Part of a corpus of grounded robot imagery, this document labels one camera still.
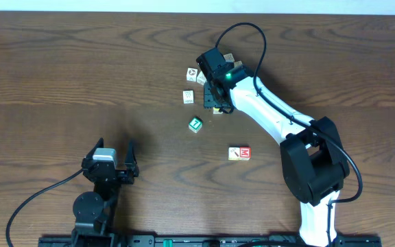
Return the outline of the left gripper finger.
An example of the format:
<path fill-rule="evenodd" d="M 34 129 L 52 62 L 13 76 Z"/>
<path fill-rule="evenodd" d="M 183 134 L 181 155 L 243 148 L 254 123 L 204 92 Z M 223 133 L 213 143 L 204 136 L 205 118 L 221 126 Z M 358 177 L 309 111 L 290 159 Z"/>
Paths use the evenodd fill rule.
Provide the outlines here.
<path fill-rule="evenodd" d="M 94 147 L 91 149 L 91 151 L 86 155 L 86 158 L 93 158 L 93 155 L 97 148 L 103 148 L 104 147 L 104 139 L 101 137 L 98 142 L 94 145 Z"/>
<path fill-rule="evenodd" d="M 136 158 L 134 154 L 134 144 L 133 141 L 130 141 L 128 144 L 127 153 L 125 156 L 125 166 L 128 169 L 134 169 L 136 167 Z"/>

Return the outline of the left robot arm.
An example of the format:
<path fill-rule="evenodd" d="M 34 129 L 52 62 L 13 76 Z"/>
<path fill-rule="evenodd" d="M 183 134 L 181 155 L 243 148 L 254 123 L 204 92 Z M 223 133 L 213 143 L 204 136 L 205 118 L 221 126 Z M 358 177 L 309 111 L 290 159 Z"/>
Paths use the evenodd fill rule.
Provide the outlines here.
<path fill-rule="evenodd" d="M 94 184 L 94 189 L 82 193 L 73 203 L 72 246 L 127 245 L 125 237 L 113 230 L 113 220 L 121 187 L 132 185 L 139 176 L 133 142 L 128 144 L 124 168 L 117 166 L 116 150 L 105 148 L 102 138 L 82 159 L 82 174 Z"/>

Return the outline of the hammer picture yellow block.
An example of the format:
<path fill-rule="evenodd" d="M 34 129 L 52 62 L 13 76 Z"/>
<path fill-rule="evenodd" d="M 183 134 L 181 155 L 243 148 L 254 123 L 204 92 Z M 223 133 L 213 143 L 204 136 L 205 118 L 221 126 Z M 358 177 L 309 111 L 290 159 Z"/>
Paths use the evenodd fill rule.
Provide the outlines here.
<path fill-rule="evenodd" d="M 229 147 L 228 148 L 228 159 L 230 161 L 238 161 L 240 159 L 240 148 Z"/>

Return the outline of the red letter M block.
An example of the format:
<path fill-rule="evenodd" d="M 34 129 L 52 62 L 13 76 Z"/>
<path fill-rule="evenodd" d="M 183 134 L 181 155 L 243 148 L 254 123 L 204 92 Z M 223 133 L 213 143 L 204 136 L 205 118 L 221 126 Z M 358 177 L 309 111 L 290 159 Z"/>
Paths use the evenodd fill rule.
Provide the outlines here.
<path fill-rule="evenodd" d="M 239 158 L 242 161 L 249 161 L 251 157 L 251 148 L 249 147 L 240 147 L 239 148 Z"/>

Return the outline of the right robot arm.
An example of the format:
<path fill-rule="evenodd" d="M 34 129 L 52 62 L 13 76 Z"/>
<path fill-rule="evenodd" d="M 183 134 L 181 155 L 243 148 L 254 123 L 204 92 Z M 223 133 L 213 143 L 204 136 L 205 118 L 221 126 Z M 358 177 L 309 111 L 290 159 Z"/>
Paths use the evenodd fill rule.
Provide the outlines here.
<path fill-rule="evenodd" d="M 351 163 L 336 125 L 327 117 L 315 120 L 293 109 L 244 65 L 227 62 L 200 68 L 224 113 L 245 113 L 279 145 L 284 181 L 300 201 L 303 242 L 331 244 L 337 237 L 334 206 Z"/>

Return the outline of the yellow top wooden block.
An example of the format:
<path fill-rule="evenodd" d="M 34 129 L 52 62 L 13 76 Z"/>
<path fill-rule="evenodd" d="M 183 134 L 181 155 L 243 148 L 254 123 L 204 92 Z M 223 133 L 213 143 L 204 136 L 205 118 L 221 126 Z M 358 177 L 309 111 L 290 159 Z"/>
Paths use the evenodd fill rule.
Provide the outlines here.
<path fill-rule="evenodd" d="M 213 114 L 220 115 L 220 114 L 223 114 L 223 112 L 220 108 L 213 107 Z"/>

